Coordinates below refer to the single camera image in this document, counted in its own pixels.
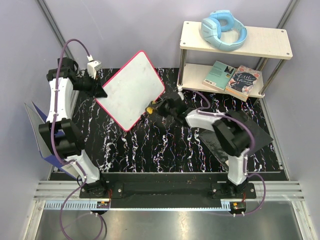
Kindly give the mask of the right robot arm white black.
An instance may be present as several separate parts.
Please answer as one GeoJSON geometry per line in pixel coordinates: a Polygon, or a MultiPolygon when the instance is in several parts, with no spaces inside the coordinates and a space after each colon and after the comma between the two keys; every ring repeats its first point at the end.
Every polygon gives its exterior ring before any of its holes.
{"type": "Polygon", "coordinates": [[[249,152],[255,147],[255,138],[244,122],[228,113],[214,113],[186,105],[180,94],[151,101],[146,111],[162,117],[171,116],[180,125],[215,133],[222,150],[228,156],[227,182],[221,193],[232,198],[244,194],[248,184],[247,162],[249,152]]]}

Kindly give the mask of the pink framed whiteboard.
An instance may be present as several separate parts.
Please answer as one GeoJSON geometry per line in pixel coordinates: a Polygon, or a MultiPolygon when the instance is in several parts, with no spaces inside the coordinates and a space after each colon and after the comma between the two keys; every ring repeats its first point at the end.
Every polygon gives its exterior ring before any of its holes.
{"type": "Polygon", "coordinates": [[[165,91],[165,85],[144,51],[137,52],[103,86],[107,97],[96,102],[125,131],[140,120],[150,102],[165,91]]]}

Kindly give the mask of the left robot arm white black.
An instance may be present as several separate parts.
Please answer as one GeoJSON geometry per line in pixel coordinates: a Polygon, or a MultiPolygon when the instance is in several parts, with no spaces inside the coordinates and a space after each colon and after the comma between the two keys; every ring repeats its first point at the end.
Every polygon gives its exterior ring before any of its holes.
{"type": "Polygon", "coordinates": [[[82,132],[72,121],[71,100],[74,91],[84,92],[91,98],[106,98],[98,71],[102,64],[88,56],[87,68],[68,57],[58,59],[58,67],[46,75],[50,86],[50,109],[38,131],[50,152],[57,159],[57,168],[77,179],[81,190],[90,197],[108,195],[108,184],[100,170],[85,151],[82,132]]]}

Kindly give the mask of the yellow black whiteboard eraser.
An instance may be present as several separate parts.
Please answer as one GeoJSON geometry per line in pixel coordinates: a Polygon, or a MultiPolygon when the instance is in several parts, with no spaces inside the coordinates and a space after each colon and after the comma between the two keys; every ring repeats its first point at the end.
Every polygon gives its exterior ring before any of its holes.
{"type": "Polygon", "coordinates": [[[149,105],[145,108],[145,111],[151,115],[153,113],[156,113],[158,110],[157,110],[157,102],[155,100],[151,101],[149,103],[149,105]]]}

